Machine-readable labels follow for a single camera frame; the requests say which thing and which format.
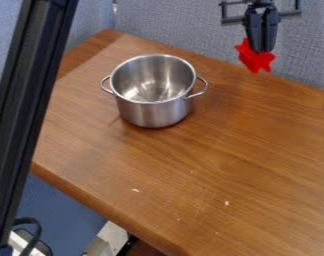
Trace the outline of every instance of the red object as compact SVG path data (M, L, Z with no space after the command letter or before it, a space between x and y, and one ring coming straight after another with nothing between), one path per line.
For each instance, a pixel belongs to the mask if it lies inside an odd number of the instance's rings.
M272 52L256 52L249 44L248 38L244 38L243 44L236 45L235 48L240 52L240 60L253 73L259 73L261 69L267 72L272 72L271 63L276 59L276 55Z

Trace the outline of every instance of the black pole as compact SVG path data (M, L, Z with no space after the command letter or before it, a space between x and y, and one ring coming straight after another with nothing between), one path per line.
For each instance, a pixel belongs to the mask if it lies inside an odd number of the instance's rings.
M78 0L25 0L0 81L0 249L29 175Z

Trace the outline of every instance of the pot handle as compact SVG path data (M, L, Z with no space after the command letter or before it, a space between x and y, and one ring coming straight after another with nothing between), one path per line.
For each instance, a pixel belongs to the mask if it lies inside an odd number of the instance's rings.
M113 91L112 91L110 89L108 89L108 88L105 87L105 85L104 85L105 82L106 82L110 78L112 78L112 76L108 76L106 78L102 79L102 81L101 81L101 88L102 88L104 91L106 91L108 93L110 93L110 94L114 95Z
M195 97L203 95L203 94L208 91L208 89L209 89L209 82L208 82L203 77L200 77L200 76L197 77L197 79L204 82L204 84L205 84L205 89L204 89L201 92L199 92L199 93L196 93L196 94L192 94L192 95L189 95L188 97L185 97L184 100L189 100L189 99L192 99L192 98L195 98Z

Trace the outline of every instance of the pot rim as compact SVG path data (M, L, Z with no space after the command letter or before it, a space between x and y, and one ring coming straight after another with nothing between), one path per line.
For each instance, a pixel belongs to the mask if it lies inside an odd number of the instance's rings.
M167 57L167 58L173 58L173 59L177 59L180 60L181 62L184 62L184 64L187 64L191 68L191 71L193 73L193 81L192 81L192 84L189 85L189 88L188 90L179 96L171 98L171 99L167 99L167 100L163 100L163 101L153 101L153 102L145 102L145 101L137 101L137 100L132 100L132 99L128 99L126 97L122 96L122 94L118 93L118 91L116 90L114 88L114 85L113 85L113 77L116 75L116 73L118 72L118 70L132 61L136 61L141 58L147 58L147 57ZM117 97L120 97L121 99L124 99L125 101L129 101L132 103L139 103L139 104L145 104L145 105L157 105L157 104L161 104L161 103L167 103L167 102L171 102L171 101L175 101L180 98L183 98L184 96L188 95L188 93L192 91L193 87L195 87L195 84L196 84L196 81L197 81L197 72L196 72L196 69L193 67L193 65L183 58L175 56L175 55L171 55L171 54L161 54L161 53L157 53L157 54L144 54L144 55L140 55L140 56L136 56L133 58L130 58L129 60L126 60L125 62L122 62L117 68L114 69L113 73L112 73L112 77L110 77L110 87L112 87L112 90L113 90L113 93Z

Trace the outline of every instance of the stainless steel pot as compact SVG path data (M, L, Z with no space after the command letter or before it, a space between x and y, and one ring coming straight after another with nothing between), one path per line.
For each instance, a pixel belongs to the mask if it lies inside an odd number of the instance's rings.
M193 94L197 78L205 89ZM197 77L184 59L152 54L124 62L102 79L101 88L117 98L122 117L133 124L160 128L180 122L192 111L192 99L203 95L209 83Z

